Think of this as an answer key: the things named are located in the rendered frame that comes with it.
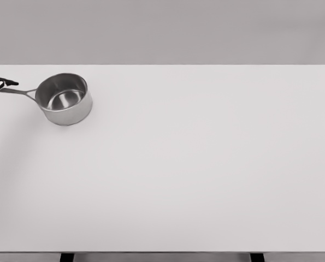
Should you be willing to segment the steel saucepan with long handle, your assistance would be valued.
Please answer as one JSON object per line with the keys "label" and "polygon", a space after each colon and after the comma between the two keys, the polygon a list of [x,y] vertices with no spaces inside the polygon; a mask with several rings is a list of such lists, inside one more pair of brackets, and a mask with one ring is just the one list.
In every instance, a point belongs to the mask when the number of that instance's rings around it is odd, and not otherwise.
{"label": "steel saucepan with long handle", "polygon": [[24,95],[39,106],[45,117],[59,126],[70,126],[84,120],[91,112],[93,99],[85,79],[74,73],[59,73],[22,91],[2,88],[0,93]]}

